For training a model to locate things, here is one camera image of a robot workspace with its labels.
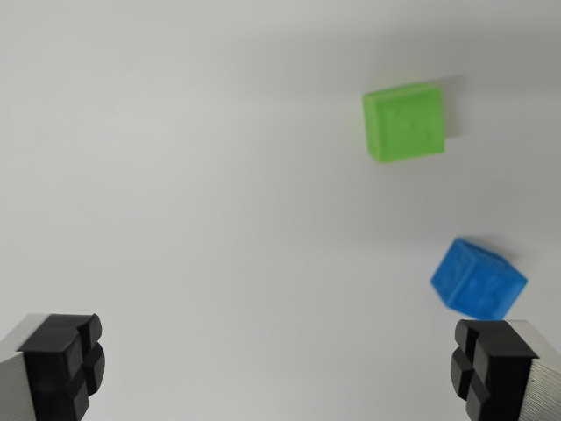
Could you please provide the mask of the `gripper left finger with black rubber pad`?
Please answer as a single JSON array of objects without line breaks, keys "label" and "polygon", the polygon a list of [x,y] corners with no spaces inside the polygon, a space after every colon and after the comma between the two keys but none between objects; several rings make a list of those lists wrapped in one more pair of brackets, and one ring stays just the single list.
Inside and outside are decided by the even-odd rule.
[{"label": "gripper left finger with black rubber pad", "polygon": [[1,419],[82,420],[105,369],[96,314],[25,316],[1,339]]}]

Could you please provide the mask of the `gripper right finger with black rubber pad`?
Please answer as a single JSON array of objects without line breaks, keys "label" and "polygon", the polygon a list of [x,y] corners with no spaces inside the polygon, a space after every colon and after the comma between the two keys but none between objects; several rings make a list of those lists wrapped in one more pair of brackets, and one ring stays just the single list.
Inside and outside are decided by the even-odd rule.
[{"label": "gripper right finger with black rubber pad", "polygon": [[528,321],[458,321],[451,382],[474,421],[560,419],[560,352]]}]

